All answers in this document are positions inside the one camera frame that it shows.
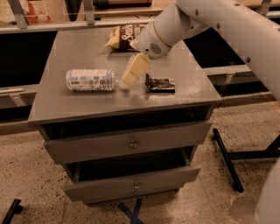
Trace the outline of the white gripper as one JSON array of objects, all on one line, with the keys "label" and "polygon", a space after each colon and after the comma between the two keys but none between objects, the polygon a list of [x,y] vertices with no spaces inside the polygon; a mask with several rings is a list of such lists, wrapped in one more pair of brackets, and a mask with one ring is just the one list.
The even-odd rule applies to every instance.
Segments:
[{"label": "white gripper", "polygon": [[129,89],[138,77],[147,71],[151,64],[150,58],[159,59],[172,49],[161,39],[154,22],[148,23],[139,35],[130,42],[130,46],[140,53],[132,55],[129,59],[119,81],[120,89]]}]

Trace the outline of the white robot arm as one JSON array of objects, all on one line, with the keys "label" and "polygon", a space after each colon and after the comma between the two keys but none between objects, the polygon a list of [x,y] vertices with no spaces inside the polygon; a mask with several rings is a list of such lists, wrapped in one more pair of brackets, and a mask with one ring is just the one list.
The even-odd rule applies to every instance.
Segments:
[{"label": "white robot arm", "polygon": [[[166,55],[180,40],[193,37],[212,27],[233,48],[262,84],[280,100],[279,24],[235,0],[176,0],[149,22],[129,44],[151,59]],[[279,136],[259,151],[227,152],[217,129],[213,139],[220,146],[234,179],[242,192],[231,159],[279,157]],[[255,209],[254,224],[280,222],[280,161],[274,164],[263,186]]]}]

